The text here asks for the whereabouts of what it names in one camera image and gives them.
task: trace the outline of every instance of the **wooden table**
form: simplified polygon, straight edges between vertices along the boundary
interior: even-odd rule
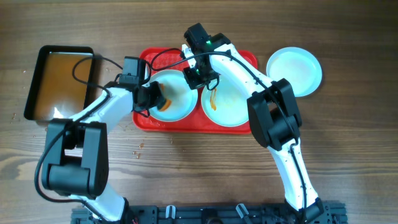
[[[260,71],[282,47],[316,55],[323,83],[297,99],[312,184],[346,203],[350,223],[398,223],[396,1],[49,2],[0,4],[0,223],[68,223],[77,206],[34,190],[46,132],[22,114],[41,46],[88,45],[123,63],[150,46],[180,47],[196,22],[252,51]],[[118,72],[103,63],[99,82]],[[251,135],[145,133],[127,116],[108,142],[109,181],[132,205],[283,202],[274,160]]]

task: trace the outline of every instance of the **white arm segment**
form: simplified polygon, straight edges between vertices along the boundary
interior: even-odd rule
[[[292,155],[289,153],[290,145],[293,143],[295,143],[294,139],[283,144],[281,151],[276,151],[271,147],[268,147],[268,149],[271,152],[276,166],[278,167],[279,174],[282,177],[286,201],[298,211],[304,207],[304,195],[299,172],[297,171]],[[300,139],[298,139],[298,145],[294,146],[293,150],[298,166],[303,175],[305,186],[307,187],[307,207],[309,207],[311,204],[315,203],[315,199],[318,198],[318,194],[312,187],[310,179],[308,178],[308,173],[301,155]]]
[[[84,119],[81,122],[90,123],[92,121],[98,121],[106,123],[107,133],[119,123],[119,121],[127,114],[131,113],[133,108],[132,93],[122,88],[108,88],[111,92],[111,98],[96,110],[90,117]],[[70,119],[76,120],[87,113],[87,111],[94,108],[101,101],[104,100],[106,92],[103,91],[102,95],[90,104],[82,112],[77,113],[70,117]],[[82,199],[89,203],[96,211],[98,211],[107,221],[118,221],[121,219],[124,210],[124,199],[118,195],[115,190],[106,184],[104,192],[96,197],[95,200],[90,200],[86,197],[79,195],[71,195],[70,198]]]
[[[240,60],[245,64],[260,80],[265,84],[265,86],[270,87],[271,78],[265,76],[257,69],[255,69],[249,62],[247,62],[235,49],[233,44],[224,44],[218,47],[215,51],[225,52],[227,50],[231,51],[231,55],[236,59]],[[261,92],[264,88],[256,84],[253,77],[243,68],[240,64],[234,60],[222,55],[210,55],[211,67],[214,71],[220,73],[223,77],[228,78],[231,83],[235,85],[237,89],[246,97],[252,96],[254,91]],[[299,173],[295,166],[293,157],[289,154],[290,145],[294,143],[295,140],[291,140],[282,146],[281,151],[276,151],[275,149],[268,147],[272,156],[274,157],[275,163],[278,167],[280,176],[284,183],[285,197],[286,201],[296,210],[304,207],[303,201],[303,189],[300,180]],[[303,157],[301,155],[300,143],[298,146],[294,147],[294,152],[298,165],[300,167],[301,173],[304,178],[304,182],[307,185],[307,207],[315,202],[318,197],[317,192],[313,189],[310,179],[308,178],[307,170],[304,165]]]

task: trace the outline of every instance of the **tray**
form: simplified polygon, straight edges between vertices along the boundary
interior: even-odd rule
[[[143,58],[147,61],[151,61],[153,57],[165,50],[165,47],[151,47],[145,49],[140,58]],[[256,57],[247,50],[239,50],[238,51],[244,59],[246,59],[253,67],[257,68],[257,59]],[[155,63],[155,68],[164,67],[166,65],[170,65],[171,63],[178,62],[181,60],[180,54],[178,51],[171,51],[159,56]],[[171,67],[170,69],[180,70],[182,71],[185,67],[188,66],[188,62],[181,63],[180,65],[176,65]],[[179,132],[179,133],[212,133],[212,134],[251,134],[249,121],[233,128],[227,128],[215,124],[212,122],[202,110],[200,96],[203,91],[203,88],[198,89],[198,102],[195,106],[195,109],[184,119],[176,122],[162,122],[158,121],[152,117],[145,118],[137,113],[132,114],[132,120],[134,124],[144,131],[161,131],[161,132]]]

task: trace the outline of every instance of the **round white plate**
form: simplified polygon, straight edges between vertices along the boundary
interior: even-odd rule
[[[286,47],[275,52],[267,63],[267,76],[275,81],[285,78],[295,96],[307,96],[321,84],[322,69],[318,60],[308,51]]]
[[[210,83],[210,89],[216,85],[216,80]],[[201,107],[212,122],[224,126],[235,127],[249,120],[246,99],[226,78],[220,75],[220,84],[213,90],[215,110],[211,107],[211,91],[204,87],[201,94]]]
[[[165,111],[159,111],[157,107],[149,109],[153,118],[159,121],[173,122],[183,119],[193,111],[198,101],[198,90],[189,88],[182,72],[164,70],[153,75],[149,83],[153,81],[164,85],[163,94],[172,102]]]

